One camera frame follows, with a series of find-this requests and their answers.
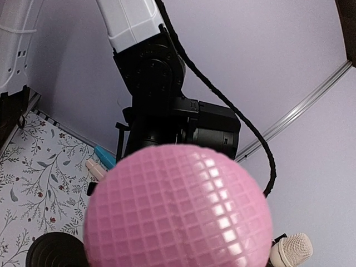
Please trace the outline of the beige pink microphone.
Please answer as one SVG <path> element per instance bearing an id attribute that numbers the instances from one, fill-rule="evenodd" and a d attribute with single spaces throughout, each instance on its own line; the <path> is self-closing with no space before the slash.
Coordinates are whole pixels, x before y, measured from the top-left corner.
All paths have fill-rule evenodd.
<path id="1" fill-rule="evenodd" d="M 85 163 L 85 166 L 87 167 L 89 172 L 94 176 L 94 178 L 98 181 L 102 181 L 107 174 L 107 171 L 93 159 L 88 159 Z"/>

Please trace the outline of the blue microphone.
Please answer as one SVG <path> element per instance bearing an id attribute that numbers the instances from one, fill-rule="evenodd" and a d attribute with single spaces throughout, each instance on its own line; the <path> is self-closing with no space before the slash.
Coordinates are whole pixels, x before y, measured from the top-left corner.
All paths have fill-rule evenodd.
<path id="1" fill-rule="evenodd" d="M 116 159 L 104 148 L 101 146 L 95 146 L 94 152 L 108 170 L 115 167 Z"/>

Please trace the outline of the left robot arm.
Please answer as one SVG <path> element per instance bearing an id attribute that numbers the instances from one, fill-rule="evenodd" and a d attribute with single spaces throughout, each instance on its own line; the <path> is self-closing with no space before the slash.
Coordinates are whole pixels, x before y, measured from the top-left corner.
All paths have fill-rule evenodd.
<path id="1" fill-rule="evenodd" d="M 188 56 L 234 104 L 238 52 L 232 1 L 165 1 Z M 67 129 L 115 152 L 122 109 L 131 104 L 95 1 L 43 1 L 18 66 L 1 60 L 1 82 L 41 95 L 40 109 Z"/>

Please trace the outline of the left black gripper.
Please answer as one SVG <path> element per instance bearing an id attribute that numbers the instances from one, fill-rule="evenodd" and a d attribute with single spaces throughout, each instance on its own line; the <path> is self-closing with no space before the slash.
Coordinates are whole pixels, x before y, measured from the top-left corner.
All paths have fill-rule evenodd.
<path id="1" fill-rule="evenodd" d="M 126 124 L 119 131 L 116 161 L 148 146 L 190 144 L 206 147 L 234 159 L 241 123 L 227 107 L 178 97 L 166 116 L 133 107 L 123 110 Z"/>

